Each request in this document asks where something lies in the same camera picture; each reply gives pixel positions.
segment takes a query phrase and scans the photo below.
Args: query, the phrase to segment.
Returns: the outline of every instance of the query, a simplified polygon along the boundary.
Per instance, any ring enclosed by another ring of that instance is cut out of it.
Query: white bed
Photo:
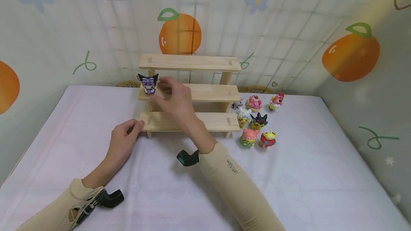
[[[11,231],[53,201],[73,178],[104,157],[113,127],[138,118],[146,102],[135,88],[69,86],[13,174],[0,189],[0,230]],[[261,95],[268,104],[271,95]],[[268,126],[277,144],[244,149],[240,132],[215,136],[263,191],[288,231],[403,231],[392,204],[321,98],[286,95]],[[138,139],[129,161],[106,186],[125,201],[97,208],[76,230],[240,230],[197,166],[176,159],[192,142],[181,133]]]

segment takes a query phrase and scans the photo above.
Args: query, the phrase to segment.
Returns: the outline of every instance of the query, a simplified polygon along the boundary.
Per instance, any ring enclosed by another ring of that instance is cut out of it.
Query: black hand strap
[[[200,152],[195,151],[192,155],[189,155],[185,150],[182,150],[178,153],[177,159],[183,166],[192,166],[200,161],[199,158]]]
[[[97,205],[114,208],[124,201],[123,193],[120,190],[115,191],[112,194],[108,194],[105,189],[103,189],[84,209],[77,220],[77,224],[83,222],[83,220],[90,215]]]

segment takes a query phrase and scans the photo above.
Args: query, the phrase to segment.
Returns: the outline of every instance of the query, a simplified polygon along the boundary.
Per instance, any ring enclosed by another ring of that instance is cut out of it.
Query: shelf tier
[[[237,57],[157,55],[143,53],[138,64],[140,69],[171,71],[241,71]]]
[[[233,132],[239,131],[237,115],[226,112],[196,112],[197,117],[202,120],[210,132]],[[180,132],[179,126],[174,123],[165,112],[141,112],[140,120],[145,124],[142,131],[146,132]]]
[[[201,102],[238,102],[241,100],[238,88],[235,85],[210,85],[210,84],[184,84],[191,89],[193,101]],[[170,95],[157,89],[155,94],[162,99],[168,99]],[[138,92],[139,100],[149,100],[149,96],[144,93],[144,87],[140,87]]]

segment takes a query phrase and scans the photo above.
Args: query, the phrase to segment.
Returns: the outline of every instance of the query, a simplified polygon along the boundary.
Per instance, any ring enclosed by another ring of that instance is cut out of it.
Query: forearm
[[[284,231],[259,188],[221,143],[200,154],[200,169],[245,231]]]
[[[21,225],[16,231],[70,231],[76,226],[79,212],[83,212],[90,198],[97,196],[119,168],[107,161],[83,180],[75,179],[63,193]]]
[[[81,179],[75,179],[63,193],[22,224],[16,231],[70,231],[76,226],[78,212],[83,212],[87,201],[97,196],[103,187],[84,187]]]
[[[205,124],[197,117],[184,122],[187,135],[193,141],[201,154],[210,153],[217,143],[216,139],[208,132]]]

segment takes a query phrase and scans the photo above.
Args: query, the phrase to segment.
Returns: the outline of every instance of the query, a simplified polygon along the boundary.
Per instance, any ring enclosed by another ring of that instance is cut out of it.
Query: toy figure
[[[244,128],[243,134],[240,137],[241,145],[243,147],[253,147],[256,141],[258,130],[252,130],[249,128]]]
[[[282,106],[282,101],[284,101],[284,93],[280,93],[278,95],[271,96],[270,105],[268,105],[268,109],[271,111]]]
[[[267,115],[261,117],[260,113],[257,113],[257,117],[251,115],[251,128],[260,130],[262,127],[268,124]]]
[[[141,85],[144,86],[144,93],[146,95],[154,95],[155,85],[157,84],[158,74],[152,77],[145,77],[143,75],[137,74],[138,80],[141,81]]]
[[[263,134],[261,134],[261,139],[259,142],[259,146],[261,148],[272,147],[273,145],[275,145],[275,143],[275,133],[273,133],[272,130],[270,130],[270,132],[264,132]]]
[[[251,110],[246,110],[243,107],[239,107],[237,110],[237,119],[240,128],[244,128],[245,124],[247,124],[251,119]]]
[[[251,109],[252,112],[258,112],[263,107],[263,104],[257,95],[252,95],[245,102],[245,107]]]
[[[241,100],[238,101],[238,102],[233,102],[233,104],[232,104],[232,109],[237,110],[238,107],[243,106],[243,104],[241,103],[241,101],[243,101],[242,98],[241,98]]]

